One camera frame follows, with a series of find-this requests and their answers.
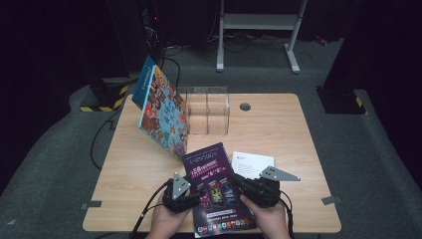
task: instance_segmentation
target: magazine cover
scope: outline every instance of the magazine cover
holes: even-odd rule
[[[199,206],[192,209],[196,237],[256,228],[240,191],[229,179],[233,173],[222,142],[187,153],[183,165],[191,177],[191,192],[202,189]]]
[[[142,110],[139,128],[178,158],[186,153],[185,103],[147,56],[132,101]]]

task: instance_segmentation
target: gray carpet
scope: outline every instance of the gray carpet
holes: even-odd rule
[[[223,73],[215,71],[215,50],[177,48],[166,54],[180,65],[179,87],[226,86],[230,93],[298,95],[328,186],[342,200],[336,205],[341,231],[321,238],[422,238],[421,191],[388,140],[367,93],[356,91],[368,111],[364,116],[327,115],[319,101],[316,86],[323,85],[340,46],[341,42],[323,47],[298,41],[299,75],[292,74],[280,44],[254,45],[240,53],[229,50],[244,45],[227,44]],[[175,81],[178,68],[165,61],[163,72]],[[1,239],[94,239],[105,234],[84,231],[86,211],[81,206],[91,200],[100,175],[90,160],[91,142],[112,113],[80,112],[86,90],[70,97],[72,111],[37,141],[1,195]],[[99,165],[113,135],[108,127],[109,123],[100,131],[94,147]]]

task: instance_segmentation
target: metal rack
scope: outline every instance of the metal rack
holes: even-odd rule
[[[298,74],[301,70],[296,61],[293,47],[298,36],[304,17],[308,0],[302,0],[298,14],[278,15],[278,14],[225,14],[224,0],[221,0],[220,8],[220,29],[217,52],[217,72],[224,71],[224,30],[225,29],[256,29],[256,30],[291,30],[290,43],[285,44],[285,49],[292,71]]]

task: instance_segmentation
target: white card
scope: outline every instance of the white card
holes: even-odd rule
[[[259,178],[260,173],[268,166],[274,166],[274,158],[246,152],[233,152],[233,170],[246,178]]]

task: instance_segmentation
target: purple magazine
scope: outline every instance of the purple magazine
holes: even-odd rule
[[[248,207],[233,188],[233,169],[222,142],[183,155],[183,165],[191,177],[191,193],[205,187],[199,206],[192,209],[196,236],[206,237],[256,228]]]

